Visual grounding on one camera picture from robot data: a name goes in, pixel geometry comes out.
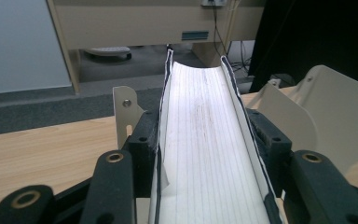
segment beige plastic panel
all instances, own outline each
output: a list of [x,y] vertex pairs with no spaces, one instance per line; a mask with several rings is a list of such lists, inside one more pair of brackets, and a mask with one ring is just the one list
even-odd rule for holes
[[[315,148],[327,156],[342,174],[358,162],[358,82],[346,77],[326,66],[313,67],[288,98],[283,99],[277,91],[267,86],[257,99],[249,104],[252,108],[260,108],[294,142],[294,150],[309,137],[308,131],[313,125]],[[290,105],[287,100],[296,103],[297,109],[288,106],[285,112],[282,107]],[[293,124],[291,119],[296,113],[305,110],[311,122],[302,127]]]
[[312,116],[317,150],[345,174],[358,161],[358,81],[319,65],[289,96]]
[[287,98],[271,84],[267,84],[246,107],[257,109],[292,141],[292,150],[315,150],[317,133],[310,114]]
[[117,146],[118,149],[122,149],[129,132],[132,133],[133,129],[135,129],[144,111],[138,106],[136,91],[126,86],[113,88],[113,105],[116,119]]

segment electrical cable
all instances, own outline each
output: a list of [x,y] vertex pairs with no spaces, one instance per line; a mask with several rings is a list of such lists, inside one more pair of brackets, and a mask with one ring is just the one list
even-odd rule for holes
[[225,55],[227,55],[227,50],[226,50],[225,43],[223,43],[222,36],[220,35],[219,29],[217,28],[217,10],[216,10],[216,3],[214,2],[214,0],[212,1],[212,9],[213,9],[213,19],[214,19],[213,45],[214,45],[214,49],[216,50],[217,54],[219,55],[219,57],[221,57],[222,55],[220,54],[218,47],[216,45],[217,44],[216,43],[216,34],[218,35],[219,40],[222,43],[223,51],[224,51]]

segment wooden desk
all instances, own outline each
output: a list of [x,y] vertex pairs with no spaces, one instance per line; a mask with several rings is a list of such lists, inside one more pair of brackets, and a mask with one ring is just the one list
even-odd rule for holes
[[[68,189],[92,176],[98,157],[113,149],[114,117],[0,134],[0,201],[28,185],[48,185],[55,194]],[[348,177],[358,186],[358,165]]]

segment floor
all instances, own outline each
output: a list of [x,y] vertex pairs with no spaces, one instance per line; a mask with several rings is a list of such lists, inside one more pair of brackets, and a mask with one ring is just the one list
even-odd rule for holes
[[[244,43],[242,54],[247,59],[252,55],[254,42]],[[192,52],[191,44],[172,47],[175,61],[205,67]],[[79,94],[72,87],[0,94],[0,133],[112,116],[112,88],[116,86],[135,89],[140,106],[154,109],[163,86],[166,46],[135,47],[131,54],[130,60],[125,56],[92,58],[82,51]],[[234,63],[241,61],[240,42],[233,42],[228,58]],[[236,77],[239,89],[245,93],[252,78],[243,69],[236,72]]]

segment metal bracket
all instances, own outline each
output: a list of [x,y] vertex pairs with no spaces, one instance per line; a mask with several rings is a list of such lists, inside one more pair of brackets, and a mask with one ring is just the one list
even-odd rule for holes
[[144,111],[138,106],[135,90],[126,86],[113,88],[113,105],[116,117],[117,147],[121,149]]

